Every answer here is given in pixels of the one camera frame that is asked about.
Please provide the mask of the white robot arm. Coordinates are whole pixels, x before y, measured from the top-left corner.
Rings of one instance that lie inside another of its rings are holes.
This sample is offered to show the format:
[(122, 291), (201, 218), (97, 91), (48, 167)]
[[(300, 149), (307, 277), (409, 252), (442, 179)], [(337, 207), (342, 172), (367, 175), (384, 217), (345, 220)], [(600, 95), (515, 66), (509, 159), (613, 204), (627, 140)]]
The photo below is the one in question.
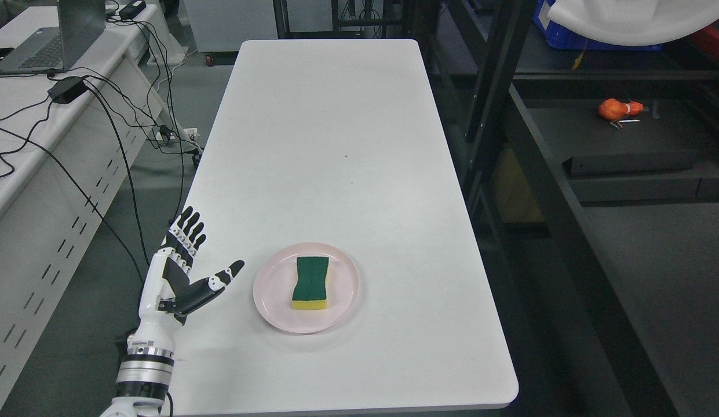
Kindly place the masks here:
[(132, 342), (122, 356), (115, 397), (102, 416), (161, 416), (174, 368), (173, 351)]

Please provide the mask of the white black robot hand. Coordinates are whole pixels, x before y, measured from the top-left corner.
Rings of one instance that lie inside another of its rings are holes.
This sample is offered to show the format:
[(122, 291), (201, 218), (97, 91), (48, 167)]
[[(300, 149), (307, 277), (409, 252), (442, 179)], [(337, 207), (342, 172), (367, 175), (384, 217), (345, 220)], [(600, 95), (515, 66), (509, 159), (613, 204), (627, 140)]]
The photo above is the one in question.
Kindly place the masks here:
[(129, 354), (171, 357), (174, 334), (192, 312), (221, 295), (240, 270), (239, 259), (208, 277), (191, 280), (198, 249), (206, 240), (200, 213), (187, 207), (172, 222), (154, 253), (140, 296), (140, 325), (127, 341)]

